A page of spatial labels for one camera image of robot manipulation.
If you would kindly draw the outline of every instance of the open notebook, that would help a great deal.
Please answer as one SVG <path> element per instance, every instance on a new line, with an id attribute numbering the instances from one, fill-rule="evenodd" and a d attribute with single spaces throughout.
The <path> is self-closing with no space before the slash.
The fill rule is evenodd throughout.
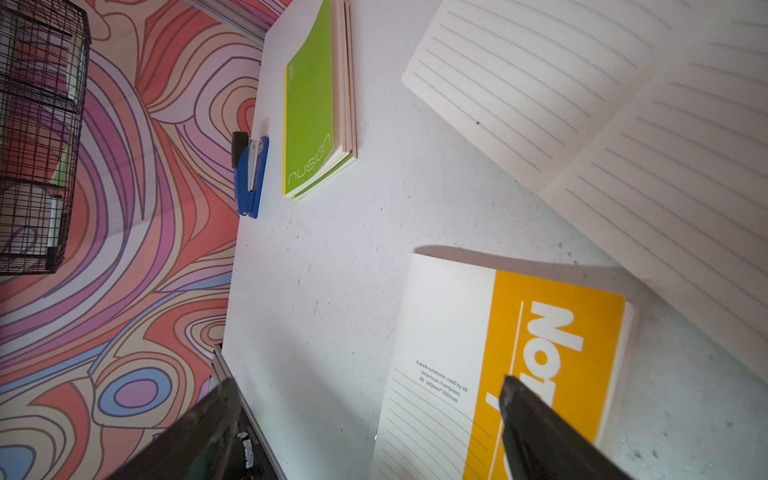
<path id="1" fill-rule="evenodd" d="M 402 80 L 768 380 L 768 2 L 444 0 Z"/>

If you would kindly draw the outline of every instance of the notebook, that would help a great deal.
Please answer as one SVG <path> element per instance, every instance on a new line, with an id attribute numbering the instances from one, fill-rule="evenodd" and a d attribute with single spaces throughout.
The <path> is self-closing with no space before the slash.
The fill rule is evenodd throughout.
<path id="1" fill-rule="evenodd" d="M 768 380 L 768 2 L 445 0 L 402 81 Z"/>
<path id="2" fill-rule="evenodd" d="M 507 479 L 510 374 L 607 451 L 634 317 L 616 293 L 414 253 L 370 478 Z"/>
<path id="3" fill-rule="evenodd" d="M 306 195 L 356 157 L 349 6 L 324 0 L 285 69 L 283 195 Z"/>

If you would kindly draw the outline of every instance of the colorful swirl pattern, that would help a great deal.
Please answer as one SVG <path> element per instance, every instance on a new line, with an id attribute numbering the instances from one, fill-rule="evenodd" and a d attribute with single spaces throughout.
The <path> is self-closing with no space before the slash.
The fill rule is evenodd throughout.
<path id="1" fill-rule="evenodd" d="M 283 4 L 264 0 L 271 24 Z M 208 389 L 261 51 L 181 0 L 78 0 L 93 45 L 61 269 L 0 279 L 0 472 L 104 478 Z"/>

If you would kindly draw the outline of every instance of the yellow notebook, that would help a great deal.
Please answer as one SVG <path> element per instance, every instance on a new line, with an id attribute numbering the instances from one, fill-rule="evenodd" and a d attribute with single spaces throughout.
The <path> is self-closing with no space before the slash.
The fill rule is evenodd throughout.
<path id="1" fill-rule="evenodd" d="M 633 322 L 616 293 L 414 253 L 370 478 L 509 478 L 510 373 L 606 452 Z"/>

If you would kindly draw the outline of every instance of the blue stapler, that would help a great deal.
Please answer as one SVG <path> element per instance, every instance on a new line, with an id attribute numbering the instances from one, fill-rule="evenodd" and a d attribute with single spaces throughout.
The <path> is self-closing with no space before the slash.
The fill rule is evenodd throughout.
<path id="1" fill-rule="evenodd" d="M 235 170 L 237 213 L 256 218 L 264 182 L 264 165 L 270 139 L 249 139 L 244 131 L 232 133 L 232 168 Z"/>

